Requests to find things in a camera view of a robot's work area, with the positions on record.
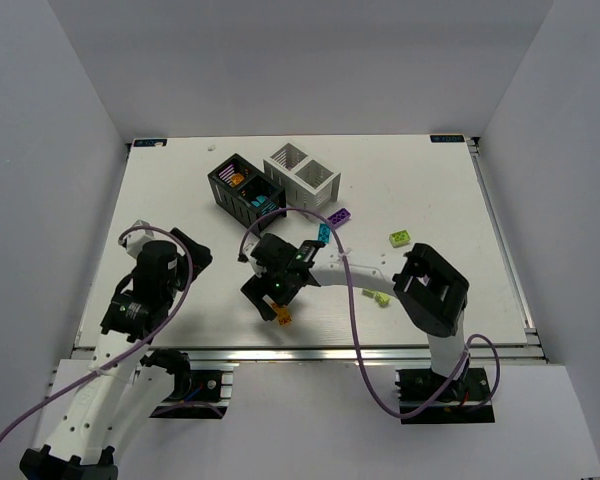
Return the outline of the long orange lego brick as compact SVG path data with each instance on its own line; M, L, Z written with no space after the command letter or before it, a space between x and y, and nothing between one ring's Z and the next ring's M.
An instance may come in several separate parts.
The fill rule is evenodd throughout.
M272 303L271 307L276 313L276 320L280 326L287 326L292 323L292 316L285 306Z

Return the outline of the purple long lego brick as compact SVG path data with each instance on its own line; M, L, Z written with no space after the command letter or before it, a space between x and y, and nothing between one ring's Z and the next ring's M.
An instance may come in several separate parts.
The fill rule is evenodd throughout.
M340 208L327 217L327 223L333 228L339 228L351 218L351 213L346 208Z

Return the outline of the small orange lego brick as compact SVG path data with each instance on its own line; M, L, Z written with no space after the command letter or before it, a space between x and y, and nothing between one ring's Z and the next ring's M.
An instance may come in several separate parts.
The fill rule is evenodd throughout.
M236 183L236 186L238 186L240 183L242 183L244 181L244 176L242 174L234 174L230 180L233 180Z

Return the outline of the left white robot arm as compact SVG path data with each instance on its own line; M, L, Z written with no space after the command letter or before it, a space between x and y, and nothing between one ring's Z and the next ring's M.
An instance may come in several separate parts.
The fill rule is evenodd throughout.
M139 427L166 400L183 399L192 385L186 354L149 349L181 305L212 254L174 228L137 223L119 239L135 266L115 287L86 382L39 449L28 449L19 468L28 479L115 479Z

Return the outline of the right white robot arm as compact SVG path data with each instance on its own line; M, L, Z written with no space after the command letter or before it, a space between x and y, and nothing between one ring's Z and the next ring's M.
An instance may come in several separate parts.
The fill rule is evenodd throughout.
M405 253L338 249L334 241L306 240L296 247L266 233L242 247L238 260L253 276L241 292L261 318L276 318L274 306L288 306L306 287L352 286L396 298L408 318L427 335L431 370L458 379L465 369L464 310L468 280L433 247L416 243Z

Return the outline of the teal long lego brick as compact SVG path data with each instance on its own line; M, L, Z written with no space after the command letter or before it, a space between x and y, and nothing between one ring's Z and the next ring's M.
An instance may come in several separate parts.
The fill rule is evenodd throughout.
M321 223L319 225L319 229L318 229L318 237L317 240L320 242L323 242L325 244L328 244L330 242L330 238L331 238L331 229L330 227L325 224L325 223Z

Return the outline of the black slotted container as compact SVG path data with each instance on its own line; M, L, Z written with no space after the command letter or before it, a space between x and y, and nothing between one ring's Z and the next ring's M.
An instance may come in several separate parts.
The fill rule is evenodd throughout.
M237 173L244 176L244 181L230 187L228 182ZM215 167L208 174L208 180L215 202L244 227L250 227L262 216L286 207L284 188L237 153ZM267 200L259 208L254 208L251 201L258 196L265 196Z

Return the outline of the white slotted container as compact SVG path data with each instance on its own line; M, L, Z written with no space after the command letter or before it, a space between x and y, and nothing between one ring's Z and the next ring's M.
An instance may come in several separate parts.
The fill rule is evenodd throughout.
M290 207L323 213L339 197L341 172L297 143L263 158L264 173L281 186Z

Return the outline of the pale green lego brick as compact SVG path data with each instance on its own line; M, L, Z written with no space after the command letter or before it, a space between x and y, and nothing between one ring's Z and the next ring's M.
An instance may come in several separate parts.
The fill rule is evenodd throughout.
M391 296L382 292L376 292L374 300L380 307L387 307L390 304Z

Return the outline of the green lego brick upper right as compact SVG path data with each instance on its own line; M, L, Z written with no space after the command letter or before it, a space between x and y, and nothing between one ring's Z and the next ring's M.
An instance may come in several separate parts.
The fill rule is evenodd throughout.
M410 234L407 230L399 230L389 235L389 242L393 248L403 247L411 241Z

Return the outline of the aluminium rail front edge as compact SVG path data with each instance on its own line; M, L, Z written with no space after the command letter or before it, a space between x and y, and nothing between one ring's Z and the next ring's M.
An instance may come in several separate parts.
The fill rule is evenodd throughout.
M353 348L334 349L181 349L193 361L256 362L256 361L355 361ZM364 360L425 361L431 358L427 348L362 349Z

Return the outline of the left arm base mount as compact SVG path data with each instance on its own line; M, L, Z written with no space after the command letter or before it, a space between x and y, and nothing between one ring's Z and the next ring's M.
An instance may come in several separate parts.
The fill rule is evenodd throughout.
M227 370L194 366L189 356L158 349L140 360L140 370L118 412L124 420L220 419L228 408Z

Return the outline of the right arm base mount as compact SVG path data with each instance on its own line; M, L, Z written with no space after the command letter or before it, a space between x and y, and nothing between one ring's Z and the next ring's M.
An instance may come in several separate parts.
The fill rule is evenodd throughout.
M395 385L401 414L420 407L443 383L444 377L430 369L401 369ZM402 425L493 424L495 414L489 395L489 380L484 368L470 367L453 381L436 401L419 415L401 419Z

